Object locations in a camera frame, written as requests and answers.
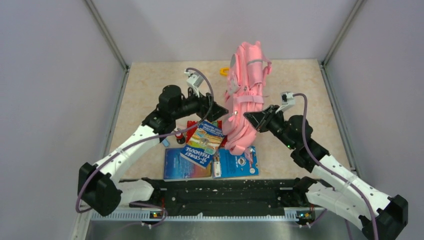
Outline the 91-storey treehouse blue book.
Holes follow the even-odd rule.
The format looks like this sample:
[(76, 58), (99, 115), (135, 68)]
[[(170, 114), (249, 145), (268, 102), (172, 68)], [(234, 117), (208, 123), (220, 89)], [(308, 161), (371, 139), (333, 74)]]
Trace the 91-storey treehouse blue book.
[(205, 120), (195, 128), (186, 145), (181, 150), (180, 156), (190, 163), (206, 169), (213, 160), (217, 150), (223, 146), (225, 137), (221, 120), (213, 122)]

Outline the pink student backpack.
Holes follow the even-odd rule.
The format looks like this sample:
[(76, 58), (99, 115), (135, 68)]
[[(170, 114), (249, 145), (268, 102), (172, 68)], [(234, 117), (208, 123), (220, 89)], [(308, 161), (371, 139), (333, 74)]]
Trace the pink student backpack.
[(227, 138), (224, 148), (234, 156), (244, 155), (253, 163), (250, 146), (257, 131), (244, 116), (260, 112), (264, 105), (263, 90), (266, 77), (272, 71), (272, 62), (265, 57), (260, 41), (243, 42), (232, 55), (224, 94), (228, 114), (222, 121), (222, 132)]

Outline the light blue paperback book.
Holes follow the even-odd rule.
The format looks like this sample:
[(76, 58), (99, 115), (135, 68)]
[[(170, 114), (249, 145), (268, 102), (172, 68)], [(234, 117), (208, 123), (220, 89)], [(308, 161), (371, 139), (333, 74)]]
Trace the light blue paperback book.
[(245, 157), (244, 153), (232, 155), (229, 150), (220, 148), (214, 155), (212, 177), (214, 179), (227, 179), (259, 175), (256, 148), (250, 146), (248, 154), (252, 162)]

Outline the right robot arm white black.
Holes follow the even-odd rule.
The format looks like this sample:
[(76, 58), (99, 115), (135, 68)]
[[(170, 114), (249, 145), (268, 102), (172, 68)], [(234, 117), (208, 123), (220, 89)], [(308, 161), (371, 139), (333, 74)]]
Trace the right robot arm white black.
[(408, 201), (390, 196), (360, 179), (312, 139), (305, 115), (285, 119), (278, 105), (244, 117), (260, 133), (271, 132), (291, 153), (293, 161), (320, 180), (303, 177), (293, 192), (299, 206), (309, 203), (352, 223), (368, 240), (395, 240), (408, 224)]

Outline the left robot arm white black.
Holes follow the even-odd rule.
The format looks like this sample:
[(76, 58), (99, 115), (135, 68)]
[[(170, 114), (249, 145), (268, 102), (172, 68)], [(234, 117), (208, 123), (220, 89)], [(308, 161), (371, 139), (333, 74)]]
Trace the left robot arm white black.
[(118, 206), (143, 201), (154, 207), (160, 193), (145, 180), (121, 182), (124, 173), (151, 148), (174, 134), (178, 119), (196, 114), (201, 120), (213, 122), (229, 111), (214, 101), (211, 93), (196, 95), (192, 88), (185, 97), (177, 85), (167, 85), (158, 97), (156, 108), (142, 121), (136, 131), (119, 147), (94, 164), (86, 162), (78, 173), (77, 213), (80, 205), (88, 205), (101, 216), (110, 215)]

